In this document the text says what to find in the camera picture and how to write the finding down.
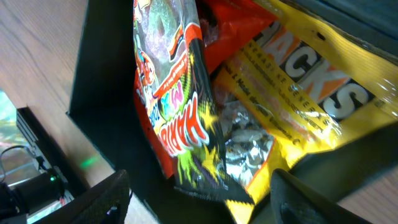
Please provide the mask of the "yellow candy bag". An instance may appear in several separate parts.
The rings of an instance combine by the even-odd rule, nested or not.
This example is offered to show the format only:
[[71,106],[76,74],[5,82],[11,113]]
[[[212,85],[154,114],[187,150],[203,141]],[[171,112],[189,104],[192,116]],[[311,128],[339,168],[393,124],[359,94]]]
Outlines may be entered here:
[[250,1],[273,22],[218,74],[227,169],[252,197],[236,223],[266,221],[272,174],[339,200],[397,165],[397,2]]

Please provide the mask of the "black Haribo candy bag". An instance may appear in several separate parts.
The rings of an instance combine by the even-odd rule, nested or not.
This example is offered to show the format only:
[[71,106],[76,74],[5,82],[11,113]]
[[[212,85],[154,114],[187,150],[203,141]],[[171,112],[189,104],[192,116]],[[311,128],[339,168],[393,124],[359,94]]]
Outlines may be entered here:
[[137,112],[164,172],[188,194],[251,203],[226,170],[195,1],[135,1],[133,10]]

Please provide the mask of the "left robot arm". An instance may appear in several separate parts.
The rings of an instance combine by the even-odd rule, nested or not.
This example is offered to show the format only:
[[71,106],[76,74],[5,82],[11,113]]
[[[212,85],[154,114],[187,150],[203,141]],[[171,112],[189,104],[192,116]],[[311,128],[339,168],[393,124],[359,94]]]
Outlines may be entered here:
[[61,178],[43,173],[10,188],[1,182],[1,221],[33,214],[65,195]]

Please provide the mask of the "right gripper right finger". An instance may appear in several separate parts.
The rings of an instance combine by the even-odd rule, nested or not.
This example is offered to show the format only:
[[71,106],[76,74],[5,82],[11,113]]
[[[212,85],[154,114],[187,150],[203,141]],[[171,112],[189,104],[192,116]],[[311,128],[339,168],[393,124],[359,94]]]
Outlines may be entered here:
[[271,176],[271,207],[279,224],[370,224],[282,169]]

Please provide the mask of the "red Hacks candy bag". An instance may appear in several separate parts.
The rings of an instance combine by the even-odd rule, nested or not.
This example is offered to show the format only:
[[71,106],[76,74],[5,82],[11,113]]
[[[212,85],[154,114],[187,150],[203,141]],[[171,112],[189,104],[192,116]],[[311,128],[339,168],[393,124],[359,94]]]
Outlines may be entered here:
[[[276,19],[273,13],[253,1],[195,1],[195,3],[203,36],[205,64],[209,78],[215,74],[224,61]],[[134,104],[137,111],[139,99],[135,83],[134,79]],[[147,132],[144,128],[143,130],[149,140]],[[172,177],[170,173],[164,172],[157,151],[152,144],[151,148],[156,154],[165,177]]]

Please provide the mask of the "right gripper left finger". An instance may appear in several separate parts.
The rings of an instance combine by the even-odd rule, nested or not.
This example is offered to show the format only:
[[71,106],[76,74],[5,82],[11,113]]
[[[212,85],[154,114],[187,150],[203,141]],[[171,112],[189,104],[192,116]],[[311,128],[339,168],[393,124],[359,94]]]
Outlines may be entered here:
[[53,201],[72,189],[74,199],[38,220],[38,223],[123,223],[130,202],[129,175],[119,170],[88,187],[74,172],[47,172],[32,179],[33,196],[40,202]]

